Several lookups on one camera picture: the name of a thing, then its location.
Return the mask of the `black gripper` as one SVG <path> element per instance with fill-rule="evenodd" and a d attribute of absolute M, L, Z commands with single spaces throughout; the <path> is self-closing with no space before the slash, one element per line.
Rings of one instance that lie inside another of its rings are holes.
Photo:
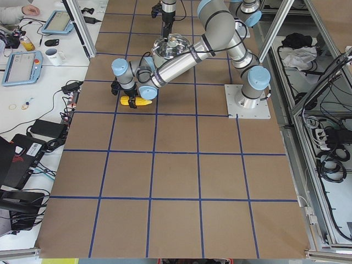
<path fill-rule="evenodd" d="M 126 88 L 126 87 L 123 87 L 122 84 L 117 79 L 114 79 L 113 82 L 111 83 L 111 93 L 116 96 L 119 91 L 123 91 L 127 96 L 129 96 L 129 99 L 128 99 L 129 107 L 132 109 L 136 109 L 137 108 L 136 96 L 138 95 L 136 82 L 132 81 L 131 87 Z"/>
<path fill-rule="evenodd" d="M 162 14 L 163 30 L 162 36 L 164 42 L 168 41 L 169 34 L 172 32 L 172 23 L 175 20 L 176 1 L 159 1 L 151 9 L 151 16 L 155 18 L 158 14 Z"/>

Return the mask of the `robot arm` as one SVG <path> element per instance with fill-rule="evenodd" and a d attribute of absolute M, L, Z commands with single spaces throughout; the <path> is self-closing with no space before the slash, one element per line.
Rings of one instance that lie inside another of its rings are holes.
<path fill-rule="evenodd" d="M 164 42 L 168 41 L 168 36 L 172 32 L 175 22 L 176 1 L 158 1 L 151 9 L 151 16 L 155 18 L 162 14 L 163 28 L 162 37 Z M 253 27 L 262 16 L 260 11 L 260 1 L 230 1 L 229 11 L 234 18 L 240 19 L 247 27 Z"/>
<path fill-rule="evenodd" d="M 142 57 L 139 61 L 128 62 L 118 58 L 112 62 L 115 80 L 111 92 L 116 95 L 123 91 L 130 108 L 136 108 L 136 98 L 152 100 L 158 90 L 187 70 L 227 52 L 233 67 L 239 72 L 243 86 L 235 95 L 236 104 L 245 109 L 253 109 L 261 101 L 264 90 L 270 83 L 269 71 L 260 65 L 259 59 L 246 48 L 244 39 L 235 29 L 235 18 L 223 1 L 201 1 L 197 16 L 205 33 L 200 40 L 185 52 L 156 67 L 152 57 Z"/>

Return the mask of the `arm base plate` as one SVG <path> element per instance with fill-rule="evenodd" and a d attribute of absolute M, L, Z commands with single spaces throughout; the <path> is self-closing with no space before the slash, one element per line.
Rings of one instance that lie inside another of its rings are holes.
<path fill-rule="evenodd" d="M 257 99 L 246 98 L 242 94 L 242 85 L 225 84 L 228 118 L 239 119 L 270 119 L 270 110 L 265 98 L 265 91 Z"/>

